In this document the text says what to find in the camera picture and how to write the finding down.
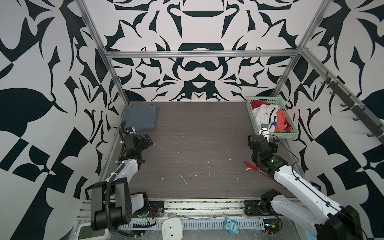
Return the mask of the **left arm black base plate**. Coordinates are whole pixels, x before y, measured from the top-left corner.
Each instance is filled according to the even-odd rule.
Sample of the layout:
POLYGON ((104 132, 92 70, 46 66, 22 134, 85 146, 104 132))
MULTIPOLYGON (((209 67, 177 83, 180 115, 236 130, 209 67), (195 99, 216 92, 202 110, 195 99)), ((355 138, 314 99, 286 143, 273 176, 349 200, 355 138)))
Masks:
POLYGON ((149 201, 149 207, 146 209, 144 216, 146 218, 157 218, 164 213, 164 201, 149 201))

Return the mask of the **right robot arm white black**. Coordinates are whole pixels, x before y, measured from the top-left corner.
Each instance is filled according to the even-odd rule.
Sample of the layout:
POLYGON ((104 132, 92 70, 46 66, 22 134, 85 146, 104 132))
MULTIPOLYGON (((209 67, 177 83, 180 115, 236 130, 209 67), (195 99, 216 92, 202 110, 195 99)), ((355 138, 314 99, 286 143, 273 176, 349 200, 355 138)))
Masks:
POLYGON ((270 142, 269 126, 262 124, 259 133, 248 136, 252 161, 267 175, 293 193, 303 207, 280 192, 270 190, 261 196, 260 210, 289 218, 318 240, 366 240, 359 213, 352 206, 343 207, 322 194, 278 156, 277 145, 270 142))

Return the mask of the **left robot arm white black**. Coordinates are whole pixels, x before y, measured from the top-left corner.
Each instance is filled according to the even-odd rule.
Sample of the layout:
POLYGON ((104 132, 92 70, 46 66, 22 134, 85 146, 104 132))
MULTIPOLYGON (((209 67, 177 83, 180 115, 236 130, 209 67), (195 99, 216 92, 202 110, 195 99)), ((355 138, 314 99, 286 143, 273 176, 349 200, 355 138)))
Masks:
POLYGON ((110 234, 139 238, 145 231, 127 231, 120 227, 131 222, 137 211, 146 211, 150 207, 146 192, 130 193, 129 182, 145 162, 143 150, 153 145, 149 135, 141 136, 135 128, 126 127, 122 121, 118 130, 122 148, 118 168, 106 180, 93 184, 86 190, 91 196, 91 228, 93 231, 107 230, 110 234))

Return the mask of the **grey blue t shirt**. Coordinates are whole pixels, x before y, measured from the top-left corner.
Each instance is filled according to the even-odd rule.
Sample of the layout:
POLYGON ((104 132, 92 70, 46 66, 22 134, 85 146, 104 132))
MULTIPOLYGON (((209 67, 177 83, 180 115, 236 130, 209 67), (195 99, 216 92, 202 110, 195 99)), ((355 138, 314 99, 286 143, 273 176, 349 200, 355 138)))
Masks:
POLYGON ((129 106, 124 109, 123 121, 126 128, 133 127, 137 132, 152 130, 158 122, 160 107, 155 104, 129 106))

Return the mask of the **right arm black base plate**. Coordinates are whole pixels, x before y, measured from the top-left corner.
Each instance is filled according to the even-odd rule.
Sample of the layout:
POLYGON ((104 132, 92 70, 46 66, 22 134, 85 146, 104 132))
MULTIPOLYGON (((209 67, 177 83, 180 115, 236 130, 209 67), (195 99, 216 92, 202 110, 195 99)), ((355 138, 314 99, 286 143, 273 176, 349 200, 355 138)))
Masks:
POLYGON ((278 215, 278 213, 273 210, 271 202, 265 199, 245 200, 244 204, 245 204, 244 213, 248 217, 278 215))

